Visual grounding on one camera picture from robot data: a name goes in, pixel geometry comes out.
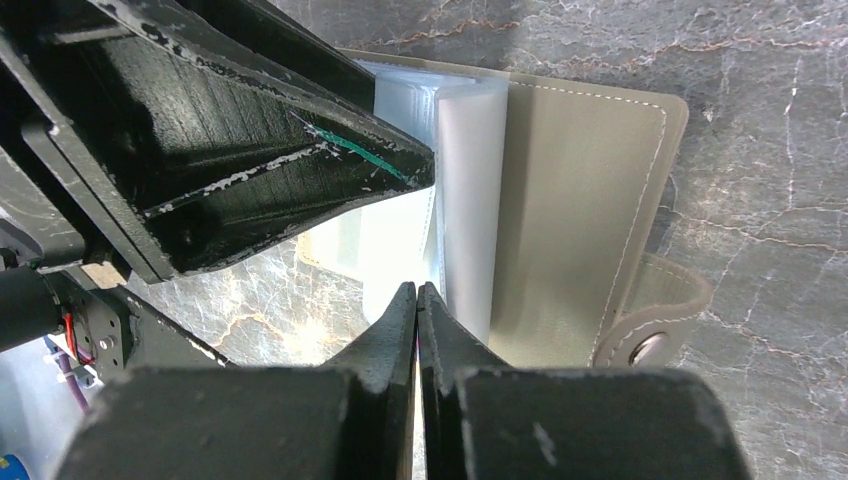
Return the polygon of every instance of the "red wire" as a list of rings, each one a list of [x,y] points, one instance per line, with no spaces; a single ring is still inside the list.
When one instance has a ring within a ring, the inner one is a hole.
[[[70,313],[66,313],[63,317],[65,320],[65,341],[68,342],[68,349],[71,351],[71,356],[74,357],[81,365],[91,364],[90,360],[86,360],[79,355],[77,350],[77,339],[74,337],[74,317]]]
[[[63,317],[65,320],[65,341],[68,343],[68,350],[71,355],[76,357],[76,349],[74,348],[74,317],[70,313],[66,313]]]

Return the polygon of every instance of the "white stitching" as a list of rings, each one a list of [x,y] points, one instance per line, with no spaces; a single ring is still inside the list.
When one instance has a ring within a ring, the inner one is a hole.
[[[421,254],[422,256],[424,255],[424,249],[427,248],[427,239],[430,236],[430,229],[433,228],[431,225],[429,225],[429,223],[430,223],[430,220],[433,218],[433,202],[436,199],[436,189],[435,188],[433,188],[433,194],[428,195],[428,197],[429,198],[427,199],[427,214],[426,214],[426,217],[424,218],[424,222],[426,222],[428,225],[427,225],[427,228],[425,229],[426,231],[424,232],[423,236],[421,237],[421,241],[418,242],[418,253]]]
[[[674,272],[672,272],[672,271],[670,271],[670,270],[666,270],[666,269],[664,269],[664,268],[662,268],[662,267],[660,267],[660,266],[657,266],[657,265],[654,265],[653,263],[648,263],[648,262],[645,262],[645,261],[642,261],[642,264],[643,264],[643,265],[646,265],[646,266],[648,266],[648,267],[654,267],[655,269],[657,269],[657,270],[659,270],[659,271],[661,271],[661,272],[663,272],[663,273],[665,273],[665,274],[667,274],[667,275],[671,275],[672,277],[674,277],[674,278],[676,278],[676,279],[680,280],[681,282],[685,283],[686,285],[689,285],[690,287],[692,286],[692,284],[691,284],[691,283],[689,283],[689,280],[687,280],[687,279],[685,279],[685,278],[681,277],[680,275],[678,275],[678,274],[676,274],[676,273],[674,273]]]
[[[607,357],[606,366],[607,366],[607,367],[609,367],[610,365],[612,365],[612,359],[613,359],[613,357],[615,357],[615,352],[616,352],[616,351],[618,351],[618,349],[619,349],[619,348],[621,348],[621,346],[622,346],[622,345],[624,345],[624,342],[625,342],[628,338],[632,337],[632,336],[633,336],[633,334],[635,334],[635,333],[636,333],[636,332],[638,332],[639,330],[642,330],[643,328],[645,328],[645,327],[647,327],[647,326],[649,326],[649,325],[654,325],[654,324],[657,324],[657,323],[681,323],[681,322],[687,322],[687,321],[689,321],[689,320],[694,320],[694,319],[698,318],[698,316],[699,316],[699,315],[700,315],[700,312],[699,312],[699,313],[696,313],[696,314],[693,314],[693,315],[690,315],[690,316],[688,316],[688,317],[672,318],[672,319],[668,319],[668,320],[658,318],[658,319],[656,319],[656,320],[651,320],[650,322],[645,322],[645,323],[643,323],[642,325],[639,325],[638,327],[634,328],[633,330],[630,330],[630,332],[629,332],[627,335],[625,335],[625,336],[621,337],[621,340],[619,340],[619,341],[618,341],[618,345],[616,345],[615,347],[613,347],[613,349],[612,349],[612,350],[610,350],[609,357]]]
[[[407,65],[400,65],[400,64],[396,64],[396,63],[393,64],[393,63],[388,63],[388,62],[375,62],[375,61],[372,61],[372,60],[366,60],[366,61],[372,62],[372,63],[381,63],[383,65],[392,65],[392,66],[396,66],[396,67],[416,68],[416,67],[410,67],[410,66],[407,66]],[[521,82],[513,82],[513,81],[510,81],[509,83],[511,83],[513,85],[520,85],[522,87],[538,88],[538,89],[541,89],[541,90],[552,90],[552,91],[567,93],[567,94],[571,94],[571,95],[580,95],[580,96],[593,97],[593,98],[602,98],[602,99],[605,99],[605,100],[624,102],[624,103],[628,103],[628,104],[631,104],[631,105],[641,105],[641,106],[645,106],[645,107],[651,107],[651,108],[655,108],[655,109],[659,110],[660,114],[662,115],[662,125],[660,127],[659,137],[657,138],[657,148],[654,151],[654,158],[651,159],[651,163],[648,166],[648,173],[645,175],[645,185],[642,186],[642,192],[639,194],[639,201],[636,204],[636,212],[634,213],[633,220],[630,224],[630,231],[627,232],[627,239],[624,241],[624,248],[621,250],[621,258],[619,258],[619,260],[618,260],[618,267],[616,268],[615,276],[612,279],[612,285],[610,286],[609,293],[607,294],[607,301],[606,301],[606,304],[604,305],[604,313],[601,315],[601,320],[600,320],[599,325],[598,325],[598,333],[595,335],[595,340],[594,340],[594,342],[592,342],[592,350],[589,352],[588,364],[591,366],[592,365],[592,357],[594,356],[595,351],[598,348],[598,340],[600,340],[601,332],[603,331],[603,328],[604,328],[604,319],[606,318],[607,312],[609,311],[610,302],[612,302],[612,292],[615,290],[615,286],[618,283],[619,275],[621,275],[621,268],[624,266],[624,257],[627,254],[627,247],[630,246],[630,239],[633,237],[633,230],[636,229],[636,219],[639,218],[639,210],[642,208],[642,201],[645,199],[645,192],[648,190],[648,184],[651,181],[651,173],[653,173],[653,171],[654,171],[654,165],[656,165],[656,163],[657,163],[657,158],[659,158],[660,149],[662,148],[663,140],[665,139],[665,128],[666,128],[666,122],[668,120],[668,112],[666,112],[665,109],[662,108],[660,105],[657,105],[657,104],[654,104],[654,103],[648,103],[648,102],[641,102],[639,100],[633,100],[633,99],[630,99],[630,98],[613,97],[613,96],[610,96],[610,95],[601,95],[601,94],[598,94],[598,93],[580,92],[580,91],[577,91],[577,90],[566,90],[566,89],[563,89],[563,88],[548,87],[548,86],[544,86],[544,85],[531,85],[529,83],[521,83]]]

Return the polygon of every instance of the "blue object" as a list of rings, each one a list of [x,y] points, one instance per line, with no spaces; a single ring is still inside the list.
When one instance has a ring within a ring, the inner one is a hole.
[[[0,480],[30,480],[24,464],[14,455],[0,457]]]

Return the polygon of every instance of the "green marking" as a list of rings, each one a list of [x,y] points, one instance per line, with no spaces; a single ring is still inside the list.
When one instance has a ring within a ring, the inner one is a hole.
[[[328,132],[328,131],[323,130],[321,128],[318,128],[314,125],[311,125],[311,126],[312,126],[312,128],[315,129],[316,132],[318,132],[318,135],[320,135],[321,138],[323,138],[324,140],[326,140],[330,143],[333,143],[335,145],[338,145],[340,147],[347,148],[348,150],[350,150],[352,152],[355,152],[357,155],[359,155],[360,157],[369,161],[370,163],[373,163],[374,165],[376,165],[376,166],[382,168],[383,170],[389,172],[393,177],[395,177],[399,180],[403,180],[404,182],[407,183],[407,185],[410,185],[410,186],[413,185],[413,182],[409,177],[400,173],[400,171],[397,168],[393,167],[389,162],[387,162],[387,161],[383,160],[382,158],[374,155],[373,153],[369,152],[368,150],[365,150],[364,148],[362,148],[359,145],[351,142],[350,140],[344,139],[344,138],[336,135],[335,133]]]

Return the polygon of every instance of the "gray marble countertop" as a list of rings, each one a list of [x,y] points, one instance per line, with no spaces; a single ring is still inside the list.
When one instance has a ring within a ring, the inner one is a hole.
[[[757,478],[848,478],[848,4],[276,3],[340,47],[683,97],[650,243],[718,288],[679,365],[724,401]],[[320,363],[367,326],[361,285],[292,242],[132,288],[242,363]]]

